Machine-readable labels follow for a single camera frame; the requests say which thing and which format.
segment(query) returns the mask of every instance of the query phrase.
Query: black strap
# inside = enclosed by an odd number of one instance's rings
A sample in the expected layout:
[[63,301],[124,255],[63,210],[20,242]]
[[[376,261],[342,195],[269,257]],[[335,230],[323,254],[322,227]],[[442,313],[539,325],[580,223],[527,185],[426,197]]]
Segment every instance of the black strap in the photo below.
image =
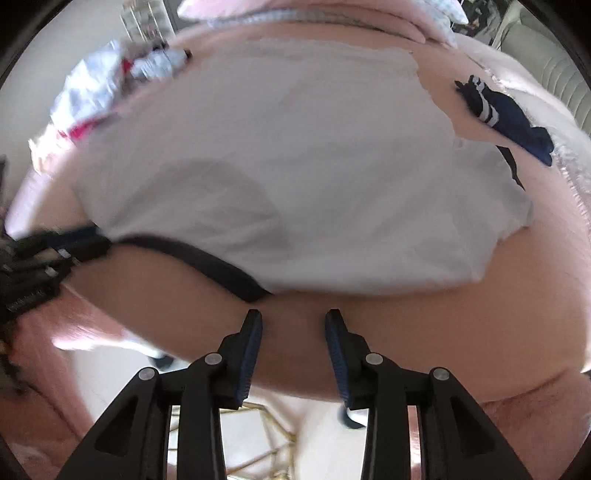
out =
[[155,250],[177,258],[248,303],[271,294],[238,267],[184,242],[155,235],[137,235],[126,237],[118,243]]
[[515,183],[525,190],[524,186],[521,184],[521,180],[517,176],[517,163],[515,162],[515,158],[513,157],[511,150],[509,150],[507,147],[499,147],[498,145],[496,147],[499,149],[499,152],[501,152],[503,157],[505,157],[505,161],[508,163],[509,168],[511,169],[511,176],[513,177],[513,180],[515,180]]

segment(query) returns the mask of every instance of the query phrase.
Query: silver screw head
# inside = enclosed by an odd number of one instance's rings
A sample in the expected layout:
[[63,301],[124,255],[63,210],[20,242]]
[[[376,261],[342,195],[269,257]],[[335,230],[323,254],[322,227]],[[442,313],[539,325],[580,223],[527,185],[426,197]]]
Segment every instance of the silver screw head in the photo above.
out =
[[384,357],[379,353],[368,353],[365,356],[365,361],[370,365],[379,365],[384,361]]
[[449,380],[449,372],[444,368],[436,368],[433,371],[433,376],[438,380],[441,380],[442,382],[445,382],[445,380]]
[[154,375],[154,369],[146,367],[139,371],[138,377],[140,380],[149,380],[150,378],[154,378]]
[[209,353],[205,357],[205,363],[208,365],[217,365],[222,361],[222,356],[219,353]]

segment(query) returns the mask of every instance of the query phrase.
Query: white stripe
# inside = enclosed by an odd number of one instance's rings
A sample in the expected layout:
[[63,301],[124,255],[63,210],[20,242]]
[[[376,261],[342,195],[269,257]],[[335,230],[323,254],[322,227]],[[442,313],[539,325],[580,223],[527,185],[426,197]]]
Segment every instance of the white stripe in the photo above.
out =
[[489,127],[494,127],[499,121],[499,113],[495,110],[495,107],[491,106],[492,109],[492,117],[487,122]]
[[480,80],[480,77],[472,77],[472,83],[476,86],[476,90],[479,92],[482,92],[486,86],[486,83]]
[[478,118],[480,119],[480,121],[486,122],[488,120],[488,116],[491,114],[491,107],[484,98],[483,94],[478,92],[478,95],[480,95],[480,98],[482,99],[482,112],[480,112]]

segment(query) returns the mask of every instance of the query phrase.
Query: wall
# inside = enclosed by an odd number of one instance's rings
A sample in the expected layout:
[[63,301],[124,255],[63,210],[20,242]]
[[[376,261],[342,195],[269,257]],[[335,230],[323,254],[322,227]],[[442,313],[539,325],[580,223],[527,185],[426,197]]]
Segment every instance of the wall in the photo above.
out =
[[31,165],[28,139],[49,121],[49,109],[72,67],[113,38],[126,36],[123,0],[73,0],[36,37],[0,89],[0,154],[10,162],[6,197]]

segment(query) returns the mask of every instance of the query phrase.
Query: clamp jaw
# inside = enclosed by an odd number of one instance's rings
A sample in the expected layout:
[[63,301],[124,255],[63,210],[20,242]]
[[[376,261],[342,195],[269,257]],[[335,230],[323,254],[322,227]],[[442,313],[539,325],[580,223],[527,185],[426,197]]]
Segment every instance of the clamp jaw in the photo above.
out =
[[338,310],[326,341],[346,406],[369,409],[362,480],[411,478],[408,406],[416,406],[423,480],[532,480],[478,403],[446,369],[400,368],[347,330]]
[[0,245],[0,390],[26,390],[20,369],[9,360],[18,316],[57,297],[75,265],[106,255],[110,246],[94,225]]
[[250,310],[239,333],[186,369],[140,370],[56,480],[165,480],[173,405],[181,407],[178,480],[225,479],[219,409],[237,410],[248,396],[261,337],[261,314]]

